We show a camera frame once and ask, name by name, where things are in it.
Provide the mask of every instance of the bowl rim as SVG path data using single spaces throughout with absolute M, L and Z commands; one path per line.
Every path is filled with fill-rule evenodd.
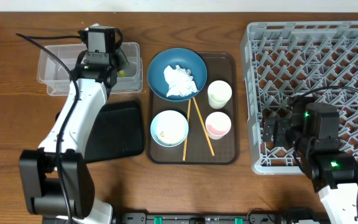
M 201 88 L 198 90 L 198 92 L 196 92 L 193 96 L 186 96 L 185 98 L 181 99 L 181 100 L 172 100 L 172 99 L 168 99 L 166 96 L 160 96 L 158 93 L 155 92 L 154 88 L 150 85 L 150 80 L 149 80 L 149 72 L 150 72 L 150 67 L 151 65 L 153 64 L 154 62 L 154 59 L 157 58 L 160 54 L 162 53 L 165 53 L 165 52 L 168 52 L 168 51 L 171 51 L 171 50 L 184 50 L 186 52 L 189 52 L 191 54 L 195 54 L 197 57 L 199 57 L 201 59 L 201 61 L 203 62 L 203 68 L 205 69 L 205 74 L 206 74 L 206 78 L 204 80 L 204 83 L 202 84 Z M 206 65 L 205 65 L 205 62 L 203 60 L 203 58 L 201 58 L 201 56 L 198 55 L 198 53 L 190 50 L 190 49 L 186 49 L 186 48 L 182 48 L 182 47 L 175 47 L 175 48 L 171 48 L 171 49 L 167 49 L 167 50 L 164 50 L 160 53 L 158 53 L 153 59 L 152 61 L 149 63 L 149 67 L 147 68 L 147 83 L 149 84 L 149 87 L 150 89 L 153 91 L 154 94 L 156 94 L 158 97 L 164 99 L 164 100 L 167 100 L 167 101 L 171 101 L 171 102 L 184 102 L 184 101 L 187 101 L 187 100 L 190 100 L 192 99 L 193 97 L 195 97 L 198 93 L 200 93 L 202 91 L 202 89 L 205 87 L 205 84 L 206 84 L 206 80 L 208 79 L 208 70 L 206 69 Z
M 183 139 L 182 139 L 178 144 L 169 145 L 169 146 L 163 145 L 160 141 L 158 141 L 158 139 L 156 140 L 156 139 L 154 138 L 154 135 L 152 134 L 152 133 L 153 133 L 153 131 L 152 131 L 152 125 L 153 125 L 153 122 L 155 122 L 156 117 L 159 116 L 159 115 L 161 115 L 162 113 L 168 112 L 168 111 L 169 111 L 170 113 L 171 113 L 171 112 L 175 112 L 176 114 L 180 114 L 180 115 L 183 117 L 184 123 L 186 124 L 185 127 L 187 127 L 187 128 L 185 129 L 185 135 L 184 135 Z M 177 111 L 175 111 L 175 110 L 165 110 L 165 111 L 159 112 L 157 115 L 154 116 L 152 122 L 150 123 L 150 135 L 152 136 L 152 139 L 153 139 L 157 144 L 159 144 L 160 146 L 163 146 L 163 147 L 175 147 L 175 146 L 180 145 L 180 144 L 187 138 L 188 133 L 189 133 L 189 122 L 187 122 L 187 119 L 185 118 L 185 116 L 184 116 L 183 114 L 181 114 L 181 113 L 179 113 L 179 112 L 177 112 Z

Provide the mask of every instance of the clear plastic container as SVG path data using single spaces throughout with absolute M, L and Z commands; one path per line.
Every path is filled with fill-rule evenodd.
M 51 45 L 46 49 L 54 53 L 67 67 L 73 69 L 78 54 L 86 50 L 85 44 Z M 143 64 L 140 58 L 140 49 L 137 43 L 122 43 L 129 67 L 125 69 L 125 77 L 118 77 L 117 84 L 111 90 L 111 94 L 138 93 L 143 85 Z M 43 50 L 40 53 L 37 79 L 40 83 L 47 84 L 47 93 L 51 96 L 67 96 L 70 80 L 65 69 Z

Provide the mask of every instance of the crumpled tissue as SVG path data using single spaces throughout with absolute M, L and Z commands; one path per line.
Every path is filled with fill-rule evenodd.
M 168 96 L 188 96 L 198 92 L 196 83 L 190 75 L 189 69 L 181 68 L 179 65 L 173 69 L 168 65 L 164 70 L 165 81 L 169 85 Z

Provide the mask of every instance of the brown tray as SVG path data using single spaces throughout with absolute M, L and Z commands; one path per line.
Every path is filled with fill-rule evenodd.
M 189 133 L 186 150 L 186 161 L 183 161 L 184 143 L 175 147 L 163 147 L 157 144 L 149 133 L 147 155 L 149 159 L 157 164 L 211 164 L 228 165 L 237 160 L 239 156 L 238 147 L 238 115 L 237 115 L 237 91 L 236 91 L 236 67 L 234 59 L 227 53 L 198 53 L 203 58 L 208 71 L 208 77 L 204 88 L 196 95 L 196 101 L 200 113 L 205 119 L 215 111 L 226 113 L 232 122 L 231 130 L 219 140 L 211 140 L 215 156 L 209 150 L 207 140 L 193 100 L 191 101 Z M 232 98 L 220 110 L 213 109 L 208 104 L 207 89 L 213 81 L 222 80 L 232 88 Z M 175 103 L 164 100 L 156 94 L 150 94 L 150 123 L 153 118 L 165 110 L 181 112 L 185 117 L 187 114 L 188 101 Z

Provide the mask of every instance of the green connector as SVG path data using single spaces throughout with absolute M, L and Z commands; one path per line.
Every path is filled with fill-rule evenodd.
M 154 224 L 162 224 L 162 217 L 154 217 Z
M 234 224 L 242 224 L 242 218 L 235 218 Z

